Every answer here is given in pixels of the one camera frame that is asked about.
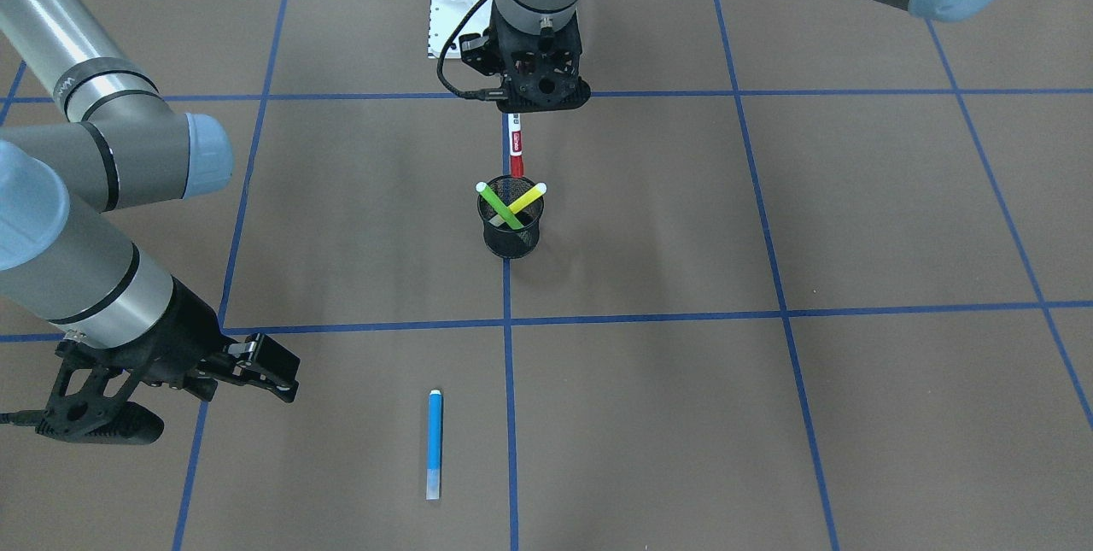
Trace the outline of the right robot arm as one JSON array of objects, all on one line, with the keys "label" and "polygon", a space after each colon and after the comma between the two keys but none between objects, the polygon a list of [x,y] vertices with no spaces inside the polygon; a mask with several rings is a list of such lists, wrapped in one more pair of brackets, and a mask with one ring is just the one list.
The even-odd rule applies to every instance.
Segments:
[{"label": "right robot arm", "polygon": [[295,399],[299,360],[224,336],[215,310],[107,213],[230,184],[230,134],[177,114],[81,0],[3,0],[3,36],[64,115],[3,128],[3,295],[79,355],[211,399],[216,382]]}]

